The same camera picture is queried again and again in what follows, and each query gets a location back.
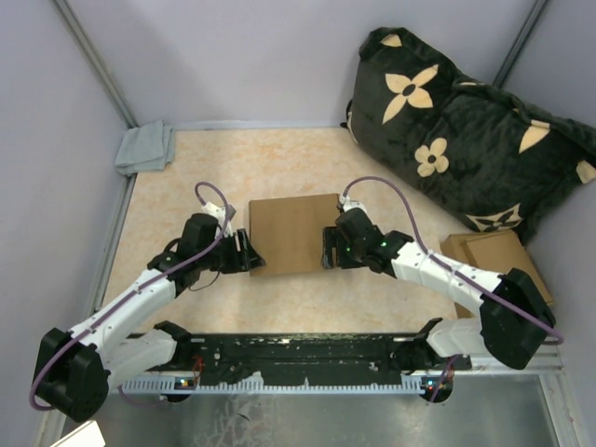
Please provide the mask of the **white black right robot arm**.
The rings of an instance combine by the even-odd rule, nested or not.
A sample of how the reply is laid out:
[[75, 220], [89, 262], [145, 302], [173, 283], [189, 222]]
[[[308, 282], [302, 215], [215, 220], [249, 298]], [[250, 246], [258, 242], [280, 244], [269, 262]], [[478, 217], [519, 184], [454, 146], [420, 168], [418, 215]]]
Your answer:
[[440, 320], [416, 344], [416, 360], [427, 369], [455, 355], [484, 353], [522, 370], [554, 329], [555, 318], [527, 273], [482, 270], [400, 231], [383, 233], [361, 208], [341, 212], [325, 227], [322, 245], [327, 269], [366, 267], [441, 293], [470, 312], [469, 318]]

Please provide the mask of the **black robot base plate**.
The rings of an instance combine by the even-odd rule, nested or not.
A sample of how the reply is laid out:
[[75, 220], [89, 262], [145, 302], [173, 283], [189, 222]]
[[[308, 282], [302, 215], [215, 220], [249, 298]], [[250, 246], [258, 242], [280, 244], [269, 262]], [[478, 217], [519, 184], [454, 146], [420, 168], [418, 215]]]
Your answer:
[[235, 384], [259, 373], [266, 385], [398, 385], [406, 375], [442, 371], [423, 333], [195, 334], [181, 355], [154, 372], [190, 371], [198, 382]]

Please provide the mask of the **brown cardboard box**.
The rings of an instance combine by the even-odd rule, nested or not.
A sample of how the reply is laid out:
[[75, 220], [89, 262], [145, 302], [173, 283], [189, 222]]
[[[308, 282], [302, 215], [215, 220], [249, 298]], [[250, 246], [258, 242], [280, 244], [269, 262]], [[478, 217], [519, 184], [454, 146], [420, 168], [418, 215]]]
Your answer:
[[258, 199], [249, 203], [250, 243], [264, 259], [253, 277], [323, 269], [323, 230], [339, 215], [338, 195]]

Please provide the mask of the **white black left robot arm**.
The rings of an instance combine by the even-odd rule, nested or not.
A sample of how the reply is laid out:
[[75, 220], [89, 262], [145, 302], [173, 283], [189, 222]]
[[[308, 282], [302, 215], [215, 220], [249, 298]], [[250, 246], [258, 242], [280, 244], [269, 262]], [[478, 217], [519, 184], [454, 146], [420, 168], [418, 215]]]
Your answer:
[[68, 331], [47, 332], [37, 354], [31, 406], [85, 422], [129, 379], [166, 364], [175, 370], [187, 367], [194, 349], [183, 328], [164, 321], [138, 338], [132, 333], [197, 283], [202, 273], [245, 273], [264, 266], [246, 230], [225, 226], [206, 213], [193, 214], [181, 236], [110, 304]]

